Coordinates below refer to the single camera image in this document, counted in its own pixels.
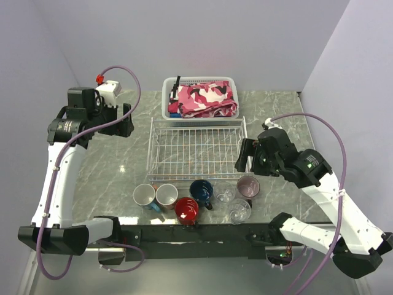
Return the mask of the mauve purple mug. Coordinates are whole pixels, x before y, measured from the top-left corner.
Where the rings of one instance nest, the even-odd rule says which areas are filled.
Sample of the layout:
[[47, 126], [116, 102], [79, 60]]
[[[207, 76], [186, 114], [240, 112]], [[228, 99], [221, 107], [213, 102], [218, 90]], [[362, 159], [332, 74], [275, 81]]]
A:
[[247, 203], [252, 208], [252, 199], [260, 192], [259, 182], [252, 176], [242, 176], [238, 180], [236, 188], [246, 198]]

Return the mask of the dark blue mug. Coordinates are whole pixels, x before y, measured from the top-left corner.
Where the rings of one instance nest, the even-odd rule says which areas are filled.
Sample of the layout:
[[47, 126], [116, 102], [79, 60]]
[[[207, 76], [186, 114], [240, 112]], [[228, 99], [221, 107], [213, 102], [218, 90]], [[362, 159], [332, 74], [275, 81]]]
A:
[[212, 184], [205, 179], [195, 180], [189, 187], [190, 196], [200, 207], [212, 210], [211, 198], [214, 195]]

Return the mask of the salmon pink mug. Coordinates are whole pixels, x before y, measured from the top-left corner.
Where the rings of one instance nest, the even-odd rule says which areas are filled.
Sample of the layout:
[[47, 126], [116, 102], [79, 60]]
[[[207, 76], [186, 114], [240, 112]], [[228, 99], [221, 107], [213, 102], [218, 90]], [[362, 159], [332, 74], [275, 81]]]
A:
[[153, 188], [155, 191], [154, 210], [161, 212], [174, 209], [179, 197], [177, 188], [172, 184], [153, 185]]

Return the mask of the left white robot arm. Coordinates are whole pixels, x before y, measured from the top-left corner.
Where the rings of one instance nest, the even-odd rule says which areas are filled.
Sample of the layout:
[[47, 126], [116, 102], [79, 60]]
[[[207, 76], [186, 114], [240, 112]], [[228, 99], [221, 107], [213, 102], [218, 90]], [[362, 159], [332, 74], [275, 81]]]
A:
[[82, 255], [87, 246], [102, 240], [115, 247], [123, 241], [119, 219], [97, 216], [74, 223], [72, 204], [78, 173], [93, 133], [90, 128], [117, 119], [120, 85], [105, 82], [97, 88], [68, 90], [68, 103], [48, 126], [48, 165], [37, 210], [18, 239], [42, 254]]

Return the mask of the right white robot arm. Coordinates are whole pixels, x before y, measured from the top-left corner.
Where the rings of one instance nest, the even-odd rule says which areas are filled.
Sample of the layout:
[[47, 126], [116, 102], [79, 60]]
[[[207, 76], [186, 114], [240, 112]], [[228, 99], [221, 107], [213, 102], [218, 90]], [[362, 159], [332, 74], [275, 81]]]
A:
[[283, 176], [311, 197], [339, 229], [332, 259], [345, 275], [358, 279], [374, 272], [382, 263], [382, 256], [392, 251], [392, 233], [383, 232], [363, 214], [339, 188], [331, 166], [314, 149], [298, 151], [286, 131], [270, 127], [255, 140], [242, 140], [235, 169], [244, 172], [250, 157], [251, 172]]

